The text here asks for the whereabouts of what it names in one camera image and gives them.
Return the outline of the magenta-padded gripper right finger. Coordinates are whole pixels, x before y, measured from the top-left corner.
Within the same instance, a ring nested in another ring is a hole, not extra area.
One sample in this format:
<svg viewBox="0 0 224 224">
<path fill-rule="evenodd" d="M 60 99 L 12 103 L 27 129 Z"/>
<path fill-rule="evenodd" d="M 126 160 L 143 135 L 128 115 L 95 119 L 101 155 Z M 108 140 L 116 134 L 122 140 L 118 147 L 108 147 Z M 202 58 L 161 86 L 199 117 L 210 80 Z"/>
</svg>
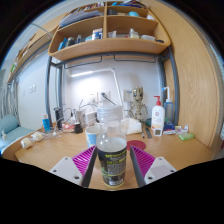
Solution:
<svg viewBox="0 0 224 224">
<path fill-rule="evenodd" d="M 153 157 L 136 146 L 130 146 L 130 156 L 139 187 L 153 183 L 176 171 L 164 157 Z"/>
</svg>

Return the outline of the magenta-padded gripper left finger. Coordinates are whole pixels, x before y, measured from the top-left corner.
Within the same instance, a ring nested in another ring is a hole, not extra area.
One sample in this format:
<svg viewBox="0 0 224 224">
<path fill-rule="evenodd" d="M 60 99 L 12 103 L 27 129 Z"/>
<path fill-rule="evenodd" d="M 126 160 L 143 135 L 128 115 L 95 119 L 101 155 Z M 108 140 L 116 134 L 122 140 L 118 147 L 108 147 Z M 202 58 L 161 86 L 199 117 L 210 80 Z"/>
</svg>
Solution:
<svg viewBox="0 0 224 224">
<path fill-rule="evenodd" d="M 63 157 L 50 170 L 50 173 L 76 185 L 88 188 L 96 156 L 96 147 L 92 146 L 74 157 Z"/>
</svg>

